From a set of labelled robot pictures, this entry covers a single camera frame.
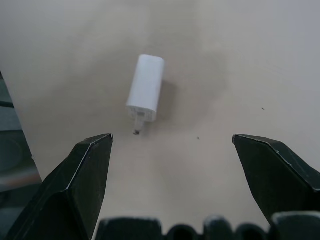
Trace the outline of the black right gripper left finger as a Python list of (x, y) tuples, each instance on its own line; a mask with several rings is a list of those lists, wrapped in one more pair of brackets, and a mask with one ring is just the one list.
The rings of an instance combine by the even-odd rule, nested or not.
[(113, 135), (87, 138), (43, 181), (7, 240), (90, 240), (105, 197)]

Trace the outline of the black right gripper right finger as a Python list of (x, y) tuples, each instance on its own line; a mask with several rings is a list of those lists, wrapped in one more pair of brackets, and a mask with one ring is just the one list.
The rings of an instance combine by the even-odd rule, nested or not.
[(275, 213), (320, 210), (320, 173), (284, 143), (232, 137), (251, 194), (268, 222)]

